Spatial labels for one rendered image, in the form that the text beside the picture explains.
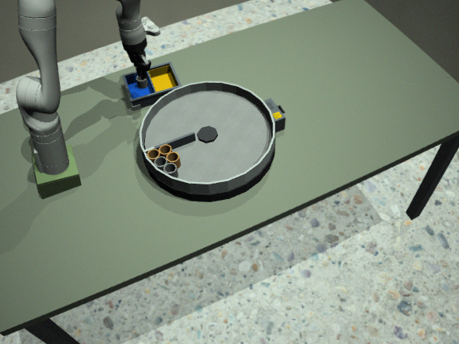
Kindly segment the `grey round turntable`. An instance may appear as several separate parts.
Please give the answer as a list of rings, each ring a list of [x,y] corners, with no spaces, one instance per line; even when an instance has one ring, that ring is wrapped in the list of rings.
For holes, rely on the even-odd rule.
[[[154,181],[176,197],[205,202],[233,198],[269,171],[274,131],[285,129],[283,113],[271,98],[263,101],[237,84],[186,84],[159,98],[144,116],[143,161]],[[178,178],[147,156],[166,144],[180,157]]]

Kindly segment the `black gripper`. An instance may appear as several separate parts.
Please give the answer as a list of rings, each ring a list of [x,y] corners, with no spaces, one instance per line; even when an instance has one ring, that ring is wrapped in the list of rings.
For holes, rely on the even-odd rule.
[[[147,78],[147,71],[150,69],[150,65],[151,65],[151,61],[146,59],[146,53],[144,51],[146,46],[147,46],[146,37],[144,41],[136,45],[126,45],[123,43],[123,49],[126,52],[128,52],[127,54],[131,62],[133,63],[134,67],[136,68],[137,75],[140,76],[142,80]]]

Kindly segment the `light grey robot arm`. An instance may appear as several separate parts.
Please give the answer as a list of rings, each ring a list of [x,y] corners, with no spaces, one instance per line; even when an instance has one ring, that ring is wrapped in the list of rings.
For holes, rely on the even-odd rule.
[[[149,18],[141,20],[140,0],[117,1],[121,2],[116,18],[124,44],[136,45],[146,35],[160,35],[160,29]],[[29,128],[40,173],[60,174],[68,168],[69,158],[56,112],[60,104],[60,79],[55,1],[18,0],[18,20],[19,33],[38,65],[40,77],[25,76],[19,81],[17,104]]]

